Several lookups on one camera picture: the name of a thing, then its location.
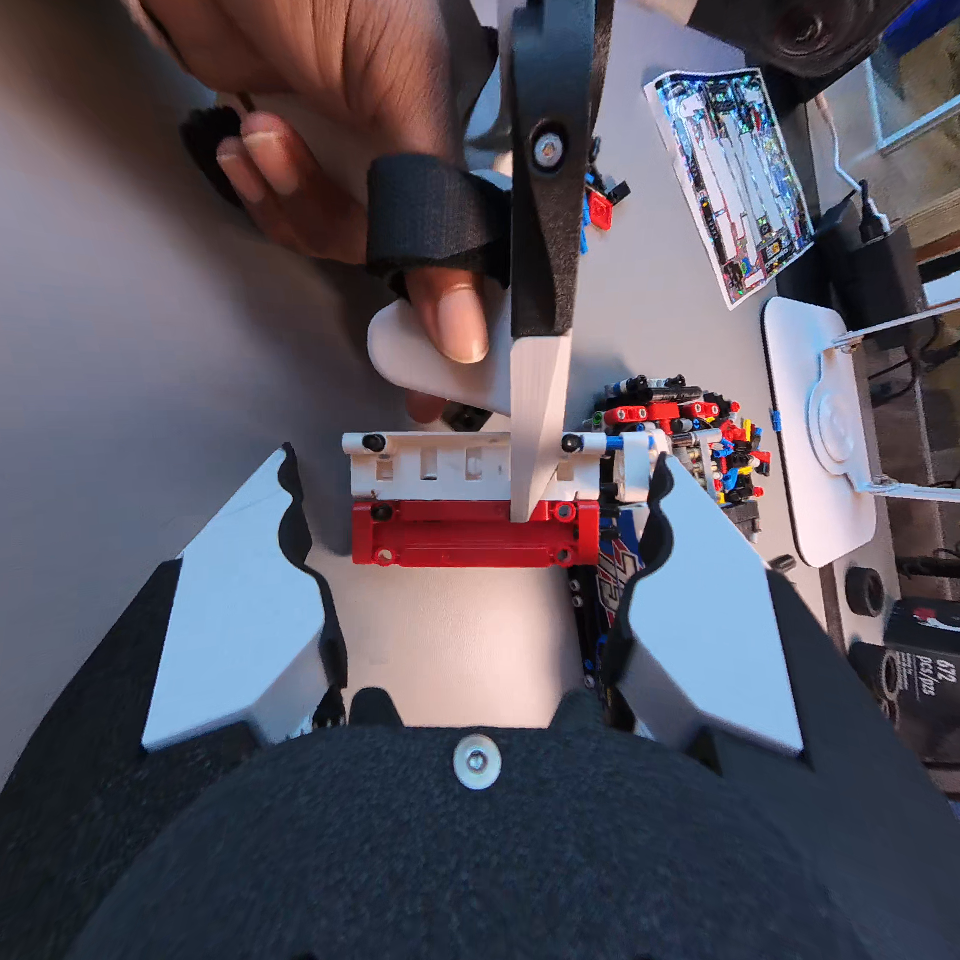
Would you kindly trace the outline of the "white lego elbow block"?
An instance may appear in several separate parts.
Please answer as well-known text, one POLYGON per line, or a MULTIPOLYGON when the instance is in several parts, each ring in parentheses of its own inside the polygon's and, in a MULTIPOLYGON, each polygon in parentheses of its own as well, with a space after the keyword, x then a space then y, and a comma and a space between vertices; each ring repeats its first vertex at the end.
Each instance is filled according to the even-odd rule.
POLYGON ((606 453, 613 456, 615 501, 622 505, 647 502, 657 461, 670 452, 670 440, 660 428, 606 436, 606 453))

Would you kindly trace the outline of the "lego race car model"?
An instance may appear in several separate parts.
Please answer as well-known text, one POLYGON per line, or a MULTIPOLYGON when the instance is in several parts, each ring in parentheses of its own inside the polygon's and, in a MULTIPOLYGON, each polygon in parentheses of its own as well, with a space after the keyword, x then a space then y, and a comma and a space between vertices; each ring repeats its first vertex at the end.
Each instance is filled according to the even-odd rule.
MULTIPOLYGON (((690 385, 679 374, 670 378, 637 375, 606 385, 594 404, 591 430, 606 436, 661 429, 680 464, 751 543, 761 533, 760 499, 723 508, 714 492, 710 442, 721 439, 717 422, 745 418, 740 404, 722 393, 690 385)), ((606 723, 638 733, 640 723, 618 690, 601 677, 602 658, 620 598, 642 568, 640 539, 646 523, 645 503, 622 505, 614 497, 614 456, 601 462, 601 519, 598 562, 568 571, 570 597, 577 622, 583 679, 601 702, 606 723)))

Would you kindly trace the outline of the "red and white lego panel assembly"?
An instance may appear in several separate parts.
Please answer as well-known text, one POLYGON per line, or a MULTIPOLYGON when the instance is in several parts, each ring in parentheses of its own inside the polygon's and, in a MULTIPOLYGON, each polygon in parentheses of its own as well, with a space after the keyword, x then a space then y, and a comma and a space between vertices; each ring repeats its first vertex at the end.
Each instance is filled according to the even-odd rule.
POLYGON ((601 545, 602 433, 566 434, 531 517, 511 521, 505 432, 342 435, 350 462, 352 560, 404 569, 595 566, 601 545))

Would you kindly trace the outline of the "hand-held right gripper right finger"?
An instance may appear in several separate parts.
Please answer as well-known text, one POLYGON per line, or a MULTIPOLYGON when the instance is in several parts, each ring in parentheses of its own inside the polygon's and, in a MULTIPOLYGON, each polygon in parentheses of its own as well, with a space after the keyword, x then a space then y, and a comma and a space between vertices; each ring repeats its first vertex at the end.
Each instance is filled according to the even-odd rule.
POLYGON ((781 754, 804 740, 768 568, 676 458, 651 480, 641 568, 602 660, 655 741, 687 750, 711 728, 781 754))

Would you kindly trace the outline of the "pile of mixed lego pieces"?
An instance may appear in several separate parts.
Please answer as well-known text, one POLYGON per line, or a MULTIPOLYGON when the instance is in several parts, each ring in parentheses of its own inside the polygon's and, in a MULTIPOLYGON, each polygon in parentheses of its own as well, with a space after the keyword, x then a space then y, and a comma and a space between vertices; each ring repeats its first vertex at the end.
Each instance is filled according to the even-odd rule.
POLYGON ((717 421, 721 438, 709 443, 713 492, 723 508, 742 506, 765 497, 762 485, 771 471, 772 455, 762 448, 763 431, 749 418, 717 421))

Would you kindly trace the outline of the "black lego set box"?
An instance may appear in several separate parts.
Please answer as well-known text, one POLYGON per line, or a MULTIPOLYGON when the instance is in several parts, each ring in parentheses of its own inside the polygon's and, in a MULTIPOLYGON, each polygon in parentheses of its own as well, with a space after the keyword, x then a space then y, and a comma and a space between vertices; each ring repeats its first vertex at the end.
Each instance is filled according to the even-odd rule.
POLYGON ((924 765, 958 766, 958 602, 897 600, 883 643, 854 641, 847 659, 924 765))

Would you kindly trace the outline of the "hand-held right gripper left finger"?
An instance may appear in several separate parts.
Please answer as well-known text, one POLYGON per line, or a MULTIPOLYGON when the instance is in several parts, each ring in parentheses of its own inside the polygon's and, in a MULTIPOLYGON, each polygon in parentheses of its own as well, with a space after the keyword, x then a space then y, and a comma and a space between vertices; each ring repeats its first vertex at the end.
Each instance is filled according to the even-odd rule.
POLYGON ((311 547, 285 443, 181 553, 146 751, 236 724, 267 746, 345 723, 346 643, 311 547))

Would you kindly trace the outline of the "white booklet stand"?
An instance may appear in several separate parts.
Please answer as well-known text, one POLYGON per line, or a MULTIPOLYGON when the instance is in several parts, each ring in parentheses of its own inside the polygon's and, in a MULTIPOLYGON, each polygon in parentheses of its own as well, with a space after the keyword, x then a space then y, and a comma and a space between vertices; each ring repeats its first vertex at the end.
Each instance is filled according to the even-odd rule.
POLYGON ((822 569, 866 545, 879 498, 958 503, 957 488, 907 484, 869 461, 853 353, 872 334, 958 307, 958 299, 918 314, 848 331, 832 309, 776 296, 761 325, 771 379, 774 430, 781 441, 799 557, 822 569))

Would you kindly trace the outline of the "pile of blue black pins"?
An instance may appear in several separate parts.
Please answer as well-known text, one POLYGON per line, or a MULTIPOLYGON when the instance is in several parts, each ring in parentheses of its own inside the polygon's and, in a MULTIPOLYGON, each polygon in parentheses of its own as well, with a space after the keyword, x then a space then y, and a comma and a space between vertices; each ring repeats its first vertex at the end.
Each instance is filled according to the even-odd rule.
POLYGON ((594 135, 587 153, 587 165, 584 173, 584 192, 582 200, 582 222, 580 254, 589 252, 588 228, 606 233, 613 225, 614 209, 631 195, 631 187, 626 180, 602 174, 597 161, 602 147, 602 139, 594 135))

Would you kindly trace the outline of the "black charger with display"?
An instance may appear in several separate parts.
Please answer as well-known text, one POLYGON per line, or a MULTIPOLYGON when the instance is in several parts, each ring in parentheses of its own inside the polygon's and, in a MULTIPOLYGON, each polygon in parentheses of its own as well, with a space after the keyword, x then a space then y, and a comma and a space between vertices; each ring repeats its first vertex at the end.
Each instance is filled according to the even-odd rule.
POLYGON ((927 308, 909 230, 887 230, 867 198, 858 212, 851 191, 817 223, 814 245, 849 331, 864 330, 927 308))

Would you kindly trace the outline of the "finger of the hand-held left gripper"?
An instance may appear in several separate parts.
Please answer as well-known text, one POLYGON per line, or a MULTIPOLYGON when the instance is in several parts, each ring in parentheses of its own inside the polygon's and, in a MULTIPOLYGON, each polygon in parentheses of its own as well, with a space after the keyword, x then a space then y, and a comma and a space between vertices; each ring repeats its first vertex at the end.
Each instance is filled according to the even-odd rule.
POLYGON ((523 337, 510 351, 510 520, 528 522, 560 456, 571 332, 523 337))

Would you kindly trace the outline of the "person's left hand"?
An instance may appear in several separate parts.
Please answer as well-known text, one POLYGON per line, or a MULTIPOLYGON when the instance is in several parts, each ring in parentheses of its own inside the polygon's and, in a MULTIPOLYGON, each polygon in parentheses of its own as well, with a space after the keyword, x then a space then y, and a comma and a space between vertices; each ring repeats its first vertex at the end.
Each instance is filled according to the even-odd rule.
MULTIPOLYGON (((364 157, 463 163, 463 121, 496 63, 472 2, 127 2, 141 29, 220 94, 293 95, 364 157)), ((350 176, 263 110, 217 162, 253 222, 307 257, 366 261, 367 213, 350 176)))

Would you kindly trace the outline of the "shiny sticker sheet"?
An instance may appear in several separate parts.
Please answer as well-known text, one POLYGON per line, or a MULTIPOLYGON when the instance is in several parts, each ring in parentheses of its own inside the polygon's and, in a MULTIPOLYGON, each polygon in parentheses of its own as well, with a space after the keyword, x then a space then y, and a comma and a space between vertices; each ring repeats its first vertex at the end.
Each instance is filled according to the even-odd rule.
POLYGON ((671 71, 644 93, 726 306, 813 245, 813 226, 762 71, 671 71))

